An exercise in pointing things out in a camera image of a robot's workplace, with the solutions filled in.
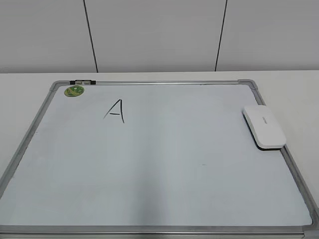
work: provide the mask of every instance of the round magnet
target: round magnet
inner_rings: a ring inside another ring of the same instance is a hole
[[[84,88],[82,86],[71,86],[64,91],[67,97],[76,97],[83,94]]]

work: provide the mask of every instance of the whiteboard eraser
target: whiteboard eraser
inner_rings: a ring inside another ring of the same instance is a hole
[[[267,106],[245,106],[243,113],[260,148],[278,149],[286,144],[284,132]]]

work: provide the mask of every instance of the white table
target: white table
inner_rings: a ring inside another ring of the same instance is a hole
[[[319,71],[0,74],[0,174],[2,175],[49,87],[57,80],[254,80],[281,123],[288,147],[319,204]]]

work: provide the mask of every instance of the whiteboard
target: whiteboard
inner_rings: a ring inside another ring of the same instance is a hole
[[[58,88],[0,199],[1,225],[312,223],[281,153],[251,137],[247,85],[83,87]]]

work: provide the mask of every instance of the whiteboard frame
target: whiteboard frame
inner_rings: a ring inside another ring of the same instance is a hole
[[[161,82],[107,82],[107,81],[56,81],[52,84],[47,97],[35,116],[30,128],[26,132],[22,142],[12,157],[8,167],[0,179],[0,198],[3,195],[10,179],[17,169],[23,154],[28,147],[37,127],[39,126],[55,92],[61,86],[78,84],[95,85],[248,85],[259,105],[265,105],[256,83],[252,80],[237,81],[161,81]],[[295,183],[305,201],[313,223],[306,226],[13,226],[0,225],[0,237],[41,237],[41,238],[65,238],[65,237],[99,237],[99,238],[136,238],[143,237],[290,237],[302,238],[307,234],[319,236],[319,210],[306,186],[300,171],[294,162],[288,147],[285,145],[281,150],[285,162],[295,180]]]

